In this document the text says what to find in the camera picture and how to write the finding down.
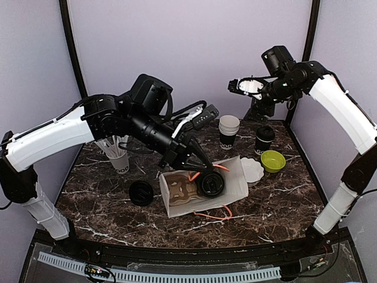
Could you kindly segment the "black paper coffee cup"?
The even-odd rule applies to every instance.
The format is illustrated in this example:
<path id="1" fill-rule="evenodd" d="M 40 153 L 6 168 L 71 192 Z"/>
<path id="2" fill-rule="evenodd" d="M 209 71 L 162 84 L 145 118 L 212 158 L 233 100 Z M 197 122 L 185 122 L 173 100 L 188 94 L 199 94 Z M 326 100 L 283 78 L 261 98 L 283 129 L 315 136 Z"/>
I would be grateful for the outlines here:
<path id="1" fill-rule="evenodd" d="M 269 150 L 271 143 L 275 139 L 275 133 L 270 126 L 262 126 L 256 130 L 256 140 L 254 152 L 261 155 L 266 150 Z"/>
<path id="2" fill-rule="evenodd" d="M 207 198 L 216 198 L 223 193 L 224 179 L 221 174 L 211 172 L 200 175 L 195 181 L 199 193 Z"/>

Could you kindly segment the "stack of paper coffee cups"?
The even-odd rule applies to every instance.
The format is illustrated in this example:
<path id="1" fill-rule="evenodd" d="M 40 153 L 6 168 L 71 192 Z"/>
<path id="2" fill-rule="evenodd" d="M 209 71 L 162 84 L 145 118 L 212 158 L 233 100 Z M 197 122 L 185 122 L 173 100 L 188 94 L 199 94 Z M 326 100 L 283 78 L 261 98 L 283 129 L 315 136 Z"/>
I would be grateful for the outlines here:
<path id="1" fill-rule="evenodd" d="M 219 120 L 220 147 L 230 150 L 239 131 L 240 120 L 232 115 L 224 115 Z"/>

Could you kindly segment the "brown cardboard cup carrier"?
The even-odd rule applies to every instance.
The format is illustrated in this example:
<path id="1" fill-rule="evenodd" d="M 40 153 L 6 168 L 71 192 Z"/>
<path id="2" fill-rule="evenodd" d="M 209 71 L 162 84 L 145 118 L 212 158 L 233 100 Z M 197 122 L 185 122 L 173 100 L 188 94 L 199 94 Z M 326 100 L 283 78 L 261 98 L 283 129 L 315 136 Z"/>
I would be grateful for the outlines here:
<path id="1" fill-rule="evenodd" d="M 192 199 L 204 199 L 197 185 L 189 181 L 188 176 L 175 174 L 168 175 L 165 179 L 169 190 L 169 206 L 184 205 Z"/>

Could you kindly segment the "white paper gift bag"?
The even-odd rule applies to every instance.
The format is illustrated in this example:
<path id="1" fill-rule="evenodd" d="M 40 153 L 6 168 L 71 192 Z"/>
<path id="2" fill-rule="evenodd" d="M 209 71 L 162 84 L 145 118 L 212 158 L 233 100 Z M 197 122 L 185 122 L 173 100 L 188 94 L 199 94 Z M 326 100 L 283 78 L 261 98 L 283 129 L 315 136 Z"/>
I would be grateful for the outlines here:
<path id="1" fill-rule="evenodd" d="M 239 156 L 215 162 L 211 173 L 162 173 L 159 184 L 169 218 L 220 208 L 249 195 Z"/>

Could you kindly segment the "stack of black cup lids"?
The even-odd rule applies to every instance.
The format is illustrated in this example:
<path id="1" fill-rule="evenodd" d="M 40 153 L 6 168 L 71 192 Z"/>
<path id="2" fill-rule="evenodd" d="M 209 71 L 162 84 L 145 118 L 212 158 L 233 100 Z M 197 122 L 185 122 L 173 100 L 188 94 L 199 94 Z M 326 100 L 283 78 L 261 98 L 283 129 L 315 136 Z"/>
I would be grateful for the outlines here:
<path id="1" fill-rule="evenodd" d="M 143 180 L 133 182 L 129 187 L 128 193 L 131 202 L 141 207 L 150 205 L 154 197 L 153 187 Z"/>

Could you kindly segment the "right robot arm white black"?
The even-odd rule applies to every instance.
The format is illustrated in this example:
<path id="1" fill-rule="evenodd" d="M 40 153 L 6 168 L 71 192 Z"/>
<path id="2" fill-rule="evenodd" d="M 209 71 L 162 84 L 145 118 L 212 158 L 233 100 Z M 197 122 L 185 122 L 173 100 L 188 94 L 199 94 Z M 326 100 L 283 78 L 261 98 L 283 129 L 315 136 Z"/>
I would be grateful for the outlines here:
<path id="1" fill-rule="evenodd" d="M 255 98 L 254 110 L 261 116 L 272 116 L 277 103 L 307 94 L 334 119 L 320 137 L 330 138 L 330 157 L 338 157 L 347 150 L 350 164 L 340 184 L 333 191 L 320 215 L 314 220 L 311 233 L 301 241 L 300 250 L 314 255 L 323 246 L 323 238 L 346 217 L 356 200 L 362 196 L 376 172 L 376 123 L 374 123 L 341 85 L 336 74 L 317 61 L 274 62 L 270 67 L 270 81 L 264 77 L 240 79 L 237 88 L 241 94 Z"/>

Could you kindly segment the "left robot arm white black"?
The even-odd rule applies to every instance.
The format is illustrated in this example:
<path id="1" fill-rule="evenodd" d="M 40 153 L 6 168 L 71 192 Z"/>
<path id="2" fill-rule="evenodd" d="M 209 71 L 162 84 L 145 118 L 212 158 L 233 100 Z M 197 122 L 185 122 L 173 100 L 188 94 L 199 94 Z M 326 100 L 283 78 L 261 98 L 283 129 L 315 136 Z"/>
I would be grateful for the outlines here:
<path id="1" fill-rule="evenodd" d="M 24 207 L 70 257 L 83 252 L 74 225 L 42 190 L 35 164 L 67 149 L 112 136 L 129 136 L 161 155 L 160 167 L 211 172 L 213 164 L 197 139 L 168 126 L 173 116 L 172 87 L 147 74 L 119 96 L 96 94 L 64 114 L 23 133 L 7 132 L 1 143 L 1 188 Z"/>

